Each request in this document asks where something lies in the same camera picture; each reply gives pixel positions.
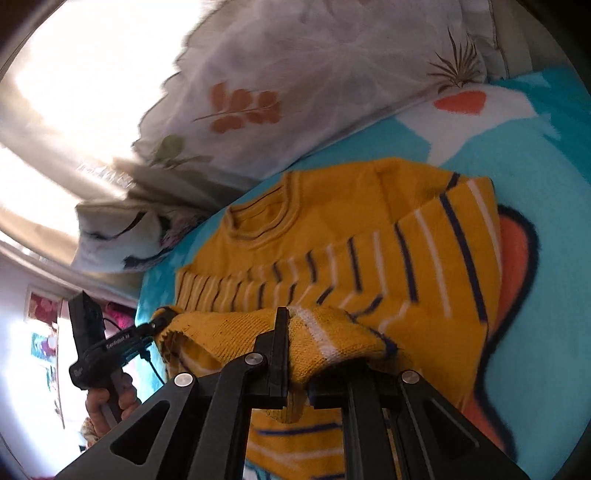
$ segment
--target black metal bracket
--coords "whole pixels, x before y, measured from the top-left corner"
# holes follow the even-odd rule
[[[287,405],[289,312],[220,373],[166,383],[56,480],[239,480],[253,408]],[[365,361],[309,383],[314,408],[341,408],[348,480],[528,480],[414,371],[397,377]]]
[[[528,480],[423,377],[365,362],[341,364],[309,385],[314,408],[341,408],[348,480]]]
[[[288,321],[277,309],[275,329],[220,373],[177,375],[56,480],[241,479],[252,409],[287,405]]]

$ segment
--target silver screw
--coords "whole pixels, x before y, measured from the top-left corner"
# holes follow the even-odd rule
[[[402,381],[404,383],[414,385],[415,383],[418,383],[419,380],[421,380],[421,377],[414,370],[406,370],[402,373]]]
[[[191,374],[178,374],[176,377],[174,377],[174,384],[177,387],[188,387],[192,383],[193,376]]]
[[[262,362],[262,355],[260,353],[249,353],[244,361],[248,365],[258,365]]]

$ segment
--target sweater neckline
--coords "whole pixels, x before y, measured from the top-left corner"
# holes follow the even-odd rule
[[[277,184],[256,199],[229,206],[220,226],[227,239],[243,247],[254,248],[285,233],[295,221],[300,208],[299,183],[300,172],[286,172]],[[255,229],[241,225],[243,220],[256,216],[278,201],[281,202],[280,209],[269,222]]]

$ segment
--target turquoise blanket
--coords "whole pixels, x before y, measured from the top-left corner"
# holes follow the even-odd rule
[[[484,100],[472,94],[469,106],[439,100],[433,103],[434,115],[472,117],[451,132],[443,121],[425,128],[417,114],[404,112],[291,169],[383,157],[429,161],[469,176],[491,177],[499,203],[533,223],[540,242],[537,274],[491,357],[485,388],[514,438],[518,464],[532,480],[546,480],[561,467],[591,419],[591,98],[575,75],[562,69],[496,85],[513,91],[516,101],[510,113],[495,113],[492,91]],[[501,89],[496,92],[502,95]],[[479,124],[484,114],[496,115],[496,120]],[[257,197],[277,179],[264,181],[239,202]],[[175,270],[193,259],[222,214],[193,231],[147,272],[137,323],[174,301]],[[146,398],[159,385],[149,366],[138,367],[139,393]],[[254,468],[247,476],[265,478]]]

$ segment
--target yellow striped sweater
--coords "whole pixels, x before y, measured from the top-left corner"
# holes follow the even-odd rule
[[[178,272],[176,306],[197,313],[179,315],[159,347],[170,375],[215,372],[272,328],[275,307],[289,305],[305,326],[290,326],[290,359],[301,363],[296,391],[316,371],[313,358],[327,365],[334,351],[341,360],[353,341],[364,356],[397,352],[395,369],[416,369],[461,408],[500,283],[489,179],[395,158],[294,171],[229,207]],[[296,423],[253,412],[247,457],[285,479],[337,478],[339,411],[302,410],[294,399]]]

